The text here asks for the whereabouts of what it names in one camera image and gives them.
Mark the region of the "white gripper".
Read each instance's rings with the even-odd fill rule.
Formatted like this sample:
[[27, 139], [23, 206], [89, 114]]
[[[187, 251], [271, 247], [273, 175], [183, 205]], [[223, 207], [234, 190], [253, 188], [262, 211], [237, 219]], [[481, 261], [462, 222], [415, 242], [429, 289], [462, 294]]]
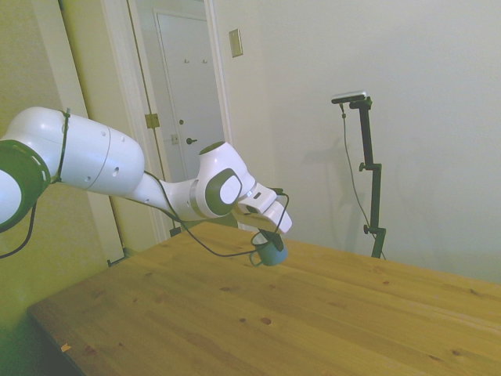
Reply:
[[267, 243], [272, 243], [278, 251], [284, 249], [280, 234], [287, 233], [292, 220], [286, 210], [287, 195], [281, 189], [253, 188], [236, 202], [235, 219], [246, 225], [260, 229]]

